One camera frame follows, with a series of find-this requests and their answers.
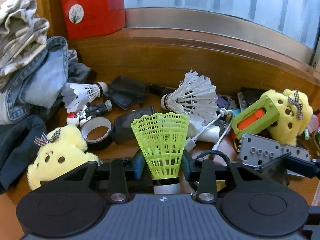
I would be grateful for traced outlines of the green utility knife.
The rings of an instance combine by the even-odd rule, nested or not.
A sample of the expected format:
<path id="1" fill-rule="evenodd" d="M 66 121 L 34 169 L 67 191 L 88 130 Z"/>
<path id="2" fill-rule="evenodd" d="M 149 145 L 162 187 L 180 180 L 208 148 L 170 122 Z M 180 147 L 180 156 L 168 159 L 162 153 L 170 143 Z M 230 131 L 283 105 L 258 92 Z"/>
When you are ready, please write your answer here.
<path id="1" fill-rule="evenodd" d="M 232 130 L 237 139 L 245 133 L 258 134 L 279 119 L 280 113 L 266 95 L 234 117 Z"/>

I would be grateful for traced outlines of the white feather shuttlecock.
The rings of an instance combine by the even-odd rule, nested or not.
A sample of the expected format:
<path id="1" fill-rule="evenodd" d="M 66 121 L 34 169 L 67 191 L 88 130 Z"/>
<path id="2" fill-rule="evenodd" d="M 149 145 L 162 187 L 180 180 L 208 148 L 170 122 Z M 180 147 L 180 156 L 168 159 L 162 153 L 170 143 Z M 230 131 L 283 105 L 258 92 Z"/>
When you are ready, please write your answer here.
<path id="1" fill-rule="evenodd" d="M 62 100 L 65 103 L 67 113 L 81 111 L 88 103 L 103 96 L 108 91 L 108 85 L 104 82 L 95 84 L 66 83 L 62 90 Z"/>
<path id="2" fill-rule="evenodd" d="M 190 70 L 175 91 L 162 96 L 161 107 L 188 116 L 189 122 L 199 130 L 217 117 L 217 100 L 216 86 L 210 78 Z"/>

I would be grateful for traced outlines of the grey perforated building plate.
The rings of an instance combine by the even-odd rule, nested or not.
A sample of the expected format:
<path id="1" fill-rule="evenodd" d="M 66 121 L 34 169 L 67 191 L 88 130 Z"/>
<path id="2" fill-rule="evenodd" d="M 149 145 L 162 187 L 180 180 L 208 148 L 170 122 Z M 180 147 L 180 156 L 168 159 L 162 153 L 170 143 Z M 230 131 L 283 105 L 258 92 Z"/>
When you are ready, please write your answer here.
<path id="1" fill-rule="evenodd" d="M 275 140 L 251 133 L 242 135 L 237 153 L 237 158 L 241 159 L 244 165 L 253 168 L 266 165 L 286 153 L 305 161 L 311 160 L 310 153 L 306 149 L 290 145 L 281 146 Z"/>

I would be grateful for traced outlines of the small robot figure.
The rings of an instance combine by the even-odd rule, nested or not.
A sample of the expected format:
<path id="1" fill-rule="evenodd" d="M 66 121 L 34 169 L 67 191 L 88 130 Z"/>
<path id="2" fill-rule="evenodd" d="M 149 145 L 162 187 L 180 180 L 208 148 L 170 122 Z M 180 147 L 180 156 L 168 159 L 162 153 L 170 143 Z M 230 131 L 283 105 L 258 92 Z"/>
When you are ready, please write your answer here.
<path id="1" fill-rule="evenodd" d="M 84 106 L 80 111 L 72 112 L 67 115 L 66 123 L 68 125 L 75 125 L 76 127 L 82 127 L 89 120 L 103 116 L 105 113 L 112 110 L 112 103 L 110 100 L 106 100 L 103 103 L 90 105 L 89 103 Z"/>

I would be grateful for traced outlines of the purple toy car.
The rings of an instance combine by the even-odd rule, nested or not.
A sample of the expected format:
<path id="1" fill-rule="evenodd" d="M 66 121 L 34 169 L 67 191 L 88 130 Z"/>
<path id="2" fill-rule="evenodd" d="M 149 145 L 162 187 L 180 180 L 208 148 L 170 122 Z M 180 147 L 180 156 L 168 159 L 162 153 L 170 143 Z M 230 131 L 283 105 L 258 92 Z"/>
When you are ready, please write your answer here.
<path id="1" fill-rule="evenodd" d="M 229 109 L 230 107 L 230 102 L 228 101 L 227 96 L 224 95 L 217 95 L 217 100 L 216 100 L 216 105 L 219 108 L 225 108 L 225 109 Z"/>

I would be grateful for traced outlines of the pile of folded clothes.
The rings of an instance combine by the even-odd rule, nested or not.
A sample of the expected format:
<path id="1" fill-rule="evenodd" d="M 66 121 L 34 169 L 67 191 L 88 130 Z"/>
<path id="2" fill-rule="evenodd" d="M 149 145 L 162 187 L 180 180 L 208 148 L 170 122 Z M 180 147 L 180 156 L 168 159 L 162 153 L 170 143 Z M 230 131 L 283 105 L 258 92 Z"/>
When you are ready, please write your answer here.
<path id="1" fill-rule="evenodd" d="M 83 83 L 90 68 L 78 61 L 64 37 L 48 37 L 49 21 L 35 0 L 1 5 L 1 193 L 36 158 L 35 138 L 62 102 L 61 89 Z"/>

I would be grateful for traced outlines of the red tea box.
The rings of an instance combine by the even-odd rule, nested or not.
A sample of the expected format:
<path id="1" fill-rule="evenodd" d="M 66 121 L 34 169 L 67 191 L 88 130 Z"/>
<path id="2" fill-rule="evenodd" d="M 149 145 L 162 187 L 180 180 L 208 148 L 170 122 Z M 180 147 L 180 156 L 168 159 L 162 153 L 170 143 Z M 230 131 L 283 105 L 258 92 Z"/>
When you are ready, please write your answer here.
<path id="1" fill-rule="evenodd" d="M 124 0 L 62 0 L 69 40 L 112 34 L 126 26 Z"/>

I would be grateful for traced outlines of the yellow plush toy with bow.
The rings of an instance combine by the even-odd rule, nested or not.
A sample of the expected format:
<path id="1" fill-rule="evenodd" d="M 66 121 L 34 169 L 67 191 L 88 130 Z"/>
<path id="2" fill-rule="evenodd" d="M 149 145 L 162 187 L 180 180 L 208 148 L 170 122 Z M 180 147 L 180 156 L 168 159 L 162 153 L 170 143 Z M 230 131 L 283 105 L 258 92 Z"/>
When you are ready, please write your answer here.
<path id="1" fill-rule="evenodd" d="M 296 146 L 297 136 L 304 133 L 313 114 L 308 96 L 289 89 L 282 93 L 270 89 L 261 96 L 268 96 L 279 112 L 279 119 L 267 128 L 272 139 L 281 145 Z"/>

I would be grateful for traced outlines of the black tape roll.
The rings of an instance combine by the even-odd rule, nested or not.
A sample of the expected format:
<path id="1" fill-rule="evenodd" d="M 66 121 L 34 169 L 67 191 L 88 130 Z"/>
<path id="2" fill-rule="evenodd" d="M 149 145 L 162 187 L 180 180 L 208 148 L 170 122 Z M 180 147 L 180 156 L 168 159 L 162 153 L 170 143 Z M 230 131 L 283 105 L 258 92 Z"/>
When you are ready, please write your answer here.
<path id="1" fill-rule="evenodd" d="M 80 131 L 88 149 L 90 151 L 100 151 L 112 144 L 112 128 L 112 122 L 109 119 L 96 117 L 86 122 Z"/>

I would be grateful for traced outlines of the black wallet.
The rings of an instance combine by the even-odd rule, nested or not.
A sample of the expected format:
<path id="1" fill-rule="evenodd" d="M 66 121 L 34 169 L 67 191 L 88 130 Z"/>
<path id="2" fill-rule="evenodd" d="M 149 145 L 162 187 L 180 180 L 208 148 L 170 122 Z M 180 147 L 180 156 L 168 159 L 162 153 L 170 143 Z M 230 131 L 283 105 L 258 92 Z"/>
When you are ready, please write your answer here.
<path id="1" fill-rule="evenodd" d="M 122 110 L 127 110 L 136 101 L 143 102 L 148 85 L 125 76 L 116 77 L 104 96 Z"/>

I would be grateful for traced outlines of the neon green plastic shuttlecock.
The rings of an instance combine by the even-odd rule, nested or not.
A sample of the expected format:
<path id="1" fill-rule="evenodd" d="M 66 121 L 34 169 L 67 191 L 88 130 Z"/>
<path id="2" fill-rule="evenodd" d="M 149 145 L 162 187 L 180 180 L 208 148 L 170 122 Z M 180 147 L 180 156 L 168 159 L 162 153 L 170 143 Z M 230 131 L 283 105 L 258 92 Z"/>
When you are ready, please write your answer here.
<path id="1" fill-rule="evenodd" d="M 189 126 L 184 114 L 155 113 L 131 122 L 152 176 L 155 194 L 181 192 L 179 172 Z"/>

